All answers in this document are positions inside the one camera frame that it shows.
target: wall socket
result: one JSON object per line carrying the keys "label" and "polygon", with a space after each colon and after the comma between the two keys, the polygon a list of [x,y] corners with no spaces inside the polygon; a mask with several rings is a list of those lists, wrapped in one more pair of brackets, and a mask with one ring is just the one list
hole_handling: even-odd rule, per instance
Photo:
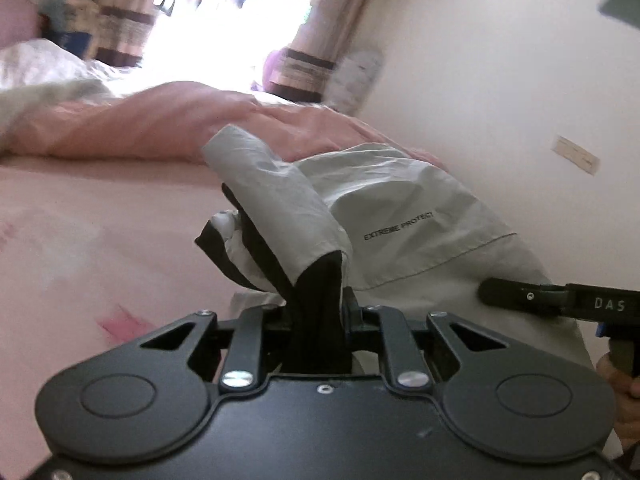
{"label": "wall socket", "polygon": [[589,174],[596,174],[600,167],[600,159],[597,156],[564,137],[558,136],[553,150]]}

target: striped curtain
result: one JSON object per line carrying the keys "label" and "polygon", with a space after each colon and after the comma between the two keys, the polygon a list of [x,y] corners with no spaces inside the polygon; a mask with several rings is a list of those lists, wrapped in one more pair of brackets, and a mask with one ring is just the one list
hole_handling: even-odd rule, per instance
{"label": "striped curtain", "polygon": [[95,58],[111,66],[136,66],[157,11],[154,0],[94,0],[100,5]]}
{"label": "striped curtain", "polygon": [[268,91],[317,103],[335,63],[345,54],[367,0],[313,0],[311,12],[273,71]]}

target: human hand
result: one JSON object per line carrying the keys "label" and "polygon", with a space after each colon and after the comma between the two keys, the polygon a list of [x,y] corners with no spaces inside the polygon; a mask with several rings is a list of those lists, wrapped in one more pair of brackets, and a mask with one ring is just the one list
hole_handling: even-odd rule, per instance
{"label": "human hand", "polygon": [[640,441],[640,378],[633,378],[618,370],[603,355],[596,364],[596,371],[613,388],[616,394],[616,423],[614,429],[618,434],[623,449],[627,450]]}

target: silver bolt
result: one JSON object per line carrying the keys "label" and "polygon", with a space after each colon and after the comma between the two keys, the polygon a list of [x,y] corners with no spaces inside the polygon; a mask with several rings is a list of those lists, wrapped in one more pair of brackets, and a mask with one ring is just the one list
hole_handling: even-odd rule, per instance
{"label": "silver bolt", "polygon": [[429,376],[422,372],[402,372],[398,375],[398,382],[405,388],[421,388],[429,384]]}
{"label": "silver bolt", "polygon": [[51,473],[51,480],[74,480],[74,478],[67,471],[56,469]]}
{"label": "silver bolt", "polygon": [[329,395],[335,391],[335,388],[330,384],[320,384],[316,390],[319,394]]}
{"label": "silver bolt", "polygon": [[245,388],[254,382],[254,375],[245,370],[233,370],[222,376],[222,383],[229,388]]}

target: pink bedsheet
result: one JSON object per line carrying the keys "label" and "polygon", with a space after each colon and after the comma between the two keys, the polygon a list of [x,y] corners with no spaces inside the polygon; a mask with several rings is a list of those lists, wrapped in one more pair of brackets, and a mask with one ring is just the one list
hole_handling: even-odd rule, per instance
{"label": "pink bedsheet", "polygon": [[74,159],[200,162],[200,148],[230,123],[263,139],[286,161],[364,142],[386,142],[439,164],[429,153],[403,148],[328,108],[265,106],[251,95],[194,82],[167,83],[109,104],[68,102],[34,110],[14,124],[9,149],[19,155]]}
{"label": "pink bedsheet", "polygon": [[44,460],[35,396],[62,368],[210,308],[240,287],[193,239],[229,207],[205,166],[0,164],[0,474]]}

